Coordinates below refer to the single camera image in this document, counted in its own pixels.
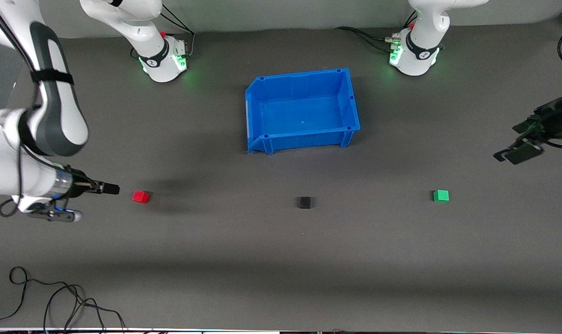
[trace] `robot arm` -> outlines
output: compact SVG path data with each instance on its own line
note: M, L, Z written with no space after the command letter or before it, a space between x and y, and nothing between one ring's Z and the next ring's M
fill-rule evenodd
M93 19L120 32L139 54L143 70L156 82L175 79L186 70L186 45L172 36L162 36L150 21L159 17L161 0L79 0Z
M42 158L76 154L89 133L60 41L44 25L37 0L0 0L0 43L18 51L35 83L31 108L0 110L0 194L16 203L10 214L1 205L0 214L19 210L46 220L79 220L80 212L57 207L57 201L82 193L118 194L120 188ZM41 104L34 105L38 95Z
M450 28L449 9L471 8L489 0L409 0L417 12L415 27L404 28L392 38L403 40L391 55L389 64L408 76L420 76L435 63L440 42Z
M60 42L44 25L38 1L0 0L0 31L1 44L22 55L41 97L41 106L28 112L29 131L22 124L22 140L37 154L77 154L89 139L88 126Z

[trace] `black strap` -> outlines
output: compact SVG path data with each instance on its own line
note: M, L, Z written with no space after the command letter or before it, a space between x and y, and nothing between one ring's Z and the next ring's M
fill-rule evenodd
M27 126L27 113L28 110L24 111L21 117L19 118L19 123L18 123L19 139L25 146L27 146L35 154L41 156L48 156L48 154L45 154L40 150L40 148L38 148L36 142L33 140L32 133L31 131L29 131L29 127Z
M144 63L146 63L147 66L149 67L159 67L160 64L162 63L162 60L168 57L168 54L169 54L169 43L167 40L164 40L164 47L157 55L154 55L153 57L139 56L139 58L141 58L141 60Z
M434 54L434 52L438 49L439 46L436 45L431 49L423 49L423 47L417 46L415 45L415 43L413 43L413 40L411 40L411 32L407 34L407 37L405 39L405 44L407 45L408 49L415 54L415 57L417 57L418 60L428 59L429 56Z
M41 70L31 73L33 82L66 82L73 83L73 76L68 73L59 72L57 70Z

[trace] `blue plastic bin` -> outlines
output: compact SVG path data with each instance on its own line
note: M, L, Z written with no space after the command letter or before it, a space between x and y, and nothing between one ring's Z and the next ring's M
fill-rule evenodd
M246 89L248 152L340 144L359 130L347 68L256 78Z

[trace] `green cube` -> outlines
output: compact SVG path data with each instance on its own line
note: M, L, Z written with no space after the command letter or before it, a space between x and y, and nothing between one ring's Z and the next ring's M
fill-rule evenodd
M434 202L435 203L444 203L450 200L450 194L448 190L436 190L434 192Z

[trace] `red cube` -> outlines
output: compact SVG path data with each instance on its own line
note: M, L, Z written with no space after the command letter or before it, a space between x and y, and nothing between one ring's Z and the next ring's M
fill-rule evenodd
M133 194L133 201L145 204L149 201L149 193L141 192L141 190L135 190Z

